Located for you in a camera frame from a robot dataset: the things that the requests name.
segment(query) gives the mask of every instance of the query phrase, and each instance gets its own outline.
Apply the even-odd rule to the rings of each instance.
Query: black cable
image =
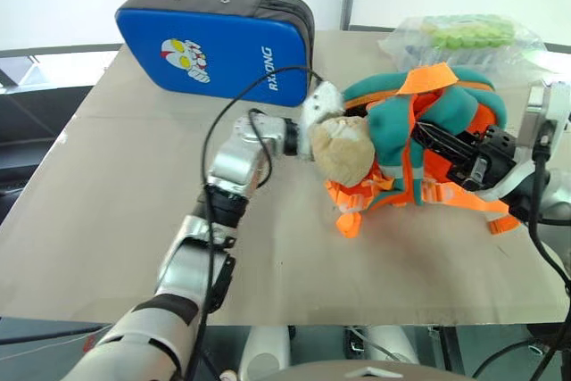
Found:
[[[486,360],[484,360],[482,362],[482,364],[480,366],[478,366],[478,368],[474,371],[474,374],[472,374],[472,378],[478,378],[480,375],[482,375],[482,372],[484,372],[484,370],[488,366],[490,366],[491,363],[493,363],[494,361],[499,359],[504,354],[507,354],[513,350],[518,349],[518,348],[522,348],[522,347],[525,347],[527,345],[537,343],[537,341],[538,340],[536,338],[527,338],[524,341],[520,341],[518,343],[510,344],[507,347],[502,348],[501,350],[499,350],[498,352],[495,352],[490,357],[488,357]]]
[[[252,89],[257,87],[261,82],[263,82],[264,80],[266,80],[270,76],[278,74],[278,73],[282,73],[282,72],[287,71],[287,70],[303,70],[306,73],[309,73],[311,76],[315,77],[318,84],[323,81],[323,78],[321,78],[317,72],[313,71],[311,68],[309,68],[307,66],[285,66],[285,67],[277,68],[277,69],[275,69],[269,73],[266,73],[265,75],[261,76],[260,78],[257,78],[256,80],[254,80],[254,82],[252,84],[250,84],[248,87],[246,87],[240,94],[238,94],[235,98],[233,98],[230,101],[230,103],[228,103],[226,105],[226,107],[224,107],[224,109],[222,109],[220,111],[218,116],[214,119],[214,122],[212,122],[212,125],[208,129],[208,132],[206,133],[206,137],[204,138],[203,149],[202,149],[202,153],[201,153],[200,175],[201,175],[201,181],[203,183],[203,190],[204,190],[206,222],[208,223],[208,253],[209,253],[208,279],[206,281],[206,296],[204,297],[203,311],[202,311],[201,319],[200,319],[200,322],[198,325],[198,332],[196,334],[196,340],[194,343],[194,351],[193,351],[192,355],[190,356],[190,361],[188,362],[188,370],[186,371],[186,375],[185,375],[186,381],[191,381],[194,378],[194,373],[196,372],[196,366],[198,364],[198,356],[200,354],[197,351],[200,350],[202,347],[203,338],[204,338],[204,330],[206,328],[206,321],[208,318],[208,312],[209,312],[209,308],[211,307],[211,301],[212,301],[211,290],[212,290],[212,280],[214,277],[214,233],[213,233],[213,228],[212,228],[213,219],[212,219],[211,190],[210,190],[210,186],[208,185],[208,177],[206,176],[206,155],[208,152],[208,143],[210,142],[212,132],[214,131],[214,129],[216,128],[216,126],[220,122],[220,119],[226,114],[226,112],[234,104],[236,104],[236,102],[238,100],[242,99],[246,94],[248,94],[248,92],[250,92]]]
[[[262,115],[265,115],[266,113],[262,112],[260,109],[250,109],[248,111],[248,120],[250,121],[250,127],[252,127],[253,134],[255,134],[256,138],[258,138],[258,141],[260,142],[261,148],[263,149],[264,154],[266,155],[266,161],[268,162],[268,173],[266,174],[266,177],[257,186],[257,187],[262,187],[266,183],[268,183],[269,178],[271,178],[271,172],[273,170],[273,167],[271,164],[271,155],[269,154],[268,147],[266,145],[264,145],[264,142],[261,139],[260,131],[256,127],[255,120],[253,117],[253,115],[255,113],[259,113]]]
[[[532,193],[532,201],[531,207],[529,211],[529,223],[528,223],[528,232],[529,236],[534,243],[535,248],[542,256],[542,258],[558,273],[558,275],[563,280],[565,284],[565,288],[567,294],[571,292],[571,280],[565,273],[565,271],[549,256],[546,252],[545,247],[537,235],[537,225],[539,223],[540,218],[540,203],[542,201],[543,196],[543,189],[545,188],[545,164],[549,159],[549,155],[546,153],[538,153],[535,156],[535,173],[534,173],[534,188]],[[550,364],[551,359],[555,355],[555,351],[561,347],[563,340],[565,338],[565,334],[571,325],[571,303],[569,305],[569,309],[567,310],[567,316],[565,317],[565,321],[559,328],[559,331],[553,341],[553,344],[550,346],[550,349],[545,353],[543,356],[542,361],[537,366],[534,374],[530,378],[530,381],[537,381],[543,374],[543,371],[547,366]]]
[[[30,336],[17,336],[13,338],[0,339],[0,345],[12,345],[21,343],[31,343],[34,341],[43,341],[45,339],[55,339],[64,336],[84,335],[92,332],[97,332],[105,327],[105,325],[86,327],[84,329],[64,330],[62,332],[53,332],[52,334],[30,335]]]
[[[561,219],[544,219],[544,218],[541,218],[538,223],[540,223],[542,225],[553,225],[554,227],[571,227],[571,219],[570,220],[561,220]]]
[[[200,356],[203,358],[204,366],[211,373],[212,379],[214,379],[215,381],[220,381],[220,372],[214,367],[214,364],[208,358],[204,350],[200,350]]]

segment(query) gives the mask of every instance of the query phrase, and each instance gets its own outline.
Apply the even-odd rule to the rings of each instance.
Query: white cylinder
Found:
[[[287,326],[254,326],[240,360],[240,381],[257,381],[288,368],[290,357]]]
[[[418,364],[418,356],[409,341],[409,338],[405,335],[402,327],[399,326],[369,326],[365,328],[365,336],[367,339],[373,343],[380,345],[385,348],[400,361],[406,363]],[[370,360],[388,360],[393,361],[384,352],[376,349],[363,342],[365,347],[365,357]]]

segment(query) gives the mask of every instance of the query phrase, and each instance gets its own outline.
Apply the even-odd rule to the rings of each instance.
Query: gray floor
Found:
[[[41,320],[2,319],[0,338],[35,335],[90,326],[82,323],[45,322]],[[344,359],[343,327],[309,326],[297,327],[292,341],[294,365],[317,360]],[[205,337],[204,352],[218,370],[238,368],[241,352],[248,336],[249,327],[209,327]],[[430,334],[427,327],[405,327],[421,364],[442,367],[442,355],[437,335]],[[470,326],[458,328],[459,346],[464,368],[472,374],[476,367],[490,354],[507,344],[527,338],[521,326]],[[28,344],[0,346],[0,380],[2,381],[57,381],[61,379],[84,354],[88,338],[45,348],[37,352],[3,360],[15,353],[36,350],[45,345],[58,344],[65,340],[48,340]],[[479,378],[484,381],[527,380],[539,363],[540,357],[527,348],[519,349],[494,362]],[[560,359],[551,363],[542,381],[559,381]],[[213,381],[213,376],[203,365],[197,372],[197,381]]]

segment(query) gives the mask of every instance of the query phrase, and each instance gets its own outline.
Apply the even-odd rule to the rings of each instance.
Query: wire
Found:
[[[555,227],[571,227],[571,219],[570,220],[561,220],[561,219],[543,219],[541,218],[538,223],[542,225],[553,225]]]
[[[100,326],[86,327],[85,329],[75,329],[75,330],[66,330],[66,331],[62,331],[62,332],[53,332],[52,334],[18,336],[15,338],[5,338],[5,339],[0,339],[0,345],[31,343],[33,341],[43,341],[45,339],[61,338],[63,336],[90,334],[90,333],[99,331],[103,327],[106,327],[106,326],[100,325]]]
[[[210,371],[212,379],[215,381],[220,380],[220,372],[214,367],[214,364],[208,358],[204,350],[200,350],[200,355],[203,358],[204,366]]]
[[[543,259],[558,273],[558,275],[563,280],[565,284],[565,288],[567,294],[571,292],[571,280],[565,273],[565,271],[549,256],[546,252],[545,247],[541,240],[537,235],[537,225],[539,223],[540,218],[540,203],[542,201],[543,196],[543,189],[545,187],[545,164],[549,159],[549,155],[546,153],[538,153],[535,158],[535,173],[534,173],[534,188],[532,191],[532,201],[531,207],[529,211],[529,224],[528,224],[528,232],[529,236],[534,243],[535,248],[539,252],[539,254],[543,257]],[[545,353],[543,356],[542,361],[537,366],[534,374],[530,378],[530,381],[537,381],[543,374],[543,371],[549,365],[555,351],[561,347],[563,340],[565,338],[565,334],[571,325],[571,302],[569,303],[569,309],[567,310],[567,316],[565,317],[565,321],[559,328],[559,331],[551,345],[550,349]]]
[[[269,178],[271,178],[273,167],[271,164],[271,155],[269,154],[268,147],[264,144],[263,140],[261,139],[260,131],[258,130],[258,127],[255,124],[255,120],[253,117],[255,113],[259,113],[262,115],[265,115],[266,113],[262,112],[260,109],[250,109],[248,111],[248,120],[250,120],[250,127],[252,127],[253,134],[255,134],[256,138],[258,138],[261,148],[263,149],[264,154],[266,155],[266,161],[268,162],[268,173],[266,174],[266,177],[257,186],[258,188],[260,188],[264,186],[266,183],[268,183]]]
[[[44,346],[42,346],[42,347],[34,348],[33,350],[27,350],[26,352],[18,352],[18,353],[16,353],[16,354],[11,354],[11,355],[9,355],[9,356],[1,357],[1,358],[0,358],[0,361],[6,361],[6,360],[14,359],[14,358],[16,358],[16,357],[25,356],[25,355],[31,354],[31,353],[33,353],[33,352],[40,352],[40,351],[45,350],[45,349],[47,349],[47,348],[61,347],[62,345],[75,343],[75,342],[81,341],[82,339],[85,339],[85,338],[87,338],[87,337],[89,337],[89,336],[91,336],[91,335],[96,335],[96,334],[98,334],[98,333],[104,331],[105,329],[110,328],[111,326],[112,326],[112,325],[104,326],[104,327],[102,327],[101,329],[96,330],[95,332],[92,332],[92,333],[89,333],[89,334],[80,336],[79,338],[73,338],[73,339],[70,339],[70,340],[68,340],[68,341],[64,341],[64,342],[62,342],[62,343],[48,344],[48,345],[44,345]]]
[[[370,339],[368,339],[366,336],[364,336],[361,332],[359,332],[357,329],[355,329],[354,327],[347,327],[351,332],[353,332],[354,335],[356,335],[358,338],[360,338],[364,343],[369,344],[371,347],[376,348],[377,350],[379,350],[381,353],[383,353],[384,355],[386,355],[387,357],[393,359],[394,361],[401,361],[401,359],[399,359],[398,357],[396,357],[394,354],[392,354],[391,352],[389,352],[386,348],[380,346],[379,344],[375,344],[374,342],[372,342]]]
[[[233,98],[230,103],[228,103],[224,109],[220,111],[218,116],[212,122],[211,127],[208,129],[206,133],[206,137],[204,138],[203,148],[201,152],[201,165],[200,165],[200,175],[201,181],[203,184],[203,191],[204,191],[204,202],[205,202],[205,214],[206,214],[206,223],[208,224],[208,278],[206,280],[206,295],[204,297],[204,304],[203,304],[203,311],[201,314],[201,319],[198,325],[198,332],[196,334],[196,340],[194,343],[194,352],[190,356],[190,361],[188,362],[188,370],[186,371],[185,381],[190,381],[194,378],[194,373],[196,372],[196,367],[198,365],[198,356],[199,352],[196,352],[201,349],[203,338],[204,338],[204,330],[206,329],[206,322],[208,319],[208,312],[209,308],[211,307],[212,301],[212,281],[214,278],[214,232],[212,227],[213,216],[212,216],[212,201],[211,201],[211,189],[208,184],[208,177],[206,176],[206,156],[208,153],[208,144],[211,140],[212,132],[220,122],[220,119],[226,114],[226,112],[234,105],[238,100],[241,100],[248,92],[252,89],[257,87],[261,82],[266,80],[272,75],[276,75],[278,73],[283,73],[284,71],[288,70],[302,70],[306,73],[309,73],[312,77],[315,77],[318,83],[323,81],[323,78],[319,76],[319,74],[314,71],[313,69],[307,66],[285,66],[277,68],[265,75],[257,78],[254,80],[252,84],[246,87],[240,94],[238,94],[235,98]]]
[[[482,372],[484,372],[484,370],[488,366],[490,366],[491,363],[493,363],[495,360],[499,359],[504,354],[507,354],[513,350],[518,349],[518,348],[522,348],[522,347],[525,347],[527,345],[534,344],[536,342],[537,342],[536,338],[527,338],[524,341],[520,341],[518,343],[514,343],[511,345],[508,345],[507,347],[502,348],[501,350],[499,350],[498,352],[495,352],[490,357],[488,357],[486,360],[484,360],[482,362],[482,364],[480,366],[478,366],[478,368],[474,371],[474,374],[472,374],[472,378],[478,378],[480,375],[482,375]]]

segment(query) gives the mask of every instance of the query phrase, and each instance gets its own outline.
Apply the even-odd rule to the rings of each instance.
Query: cartoon character print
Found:
[[[173,66],[186,70],[188,76],[203,84],[211,81],[206,72],[206,55],[201,51],[200,45],[191,40],[165,40],[161,46],[161,57]]]

